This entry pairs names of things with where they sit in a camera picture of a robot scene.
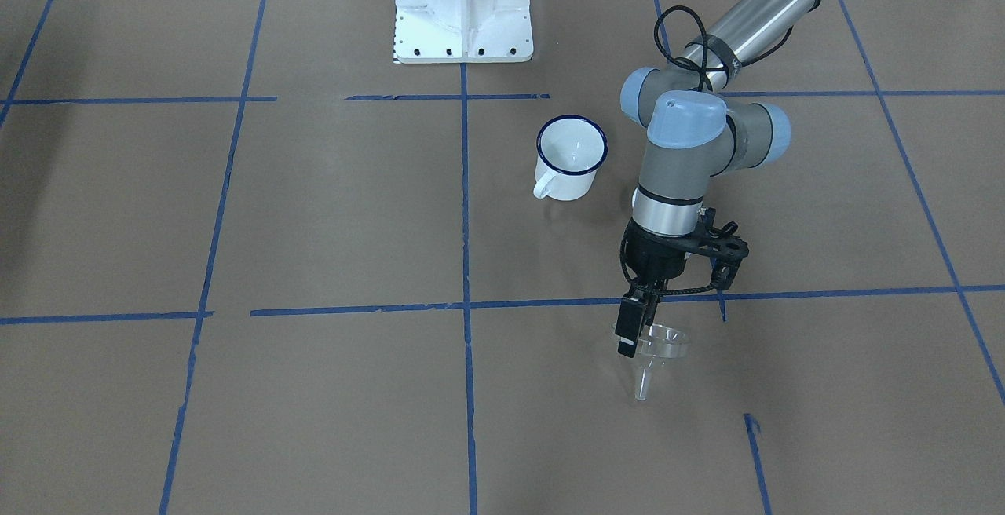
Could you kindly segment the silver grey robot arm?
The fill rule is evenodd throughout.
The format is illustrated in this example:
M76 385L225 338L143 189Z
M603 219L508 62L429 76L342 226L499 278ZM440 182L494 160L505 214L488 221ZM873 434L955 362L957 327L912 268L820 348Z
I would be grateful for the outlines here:
M626 79L620 104L647 135L632 215L619 247L628 291L614 326L618 351L635 357L658 304L674 292L668 283L685 271L686 258L713 261L700 293L728 290L747 244L735 223L714 225L703 204L715 176L772 163L788 149L792 126L781 108L741 104L721 92L740 72L764 60L785 35L823 0L740 0L672 56L662 42L665 68L640 68Z

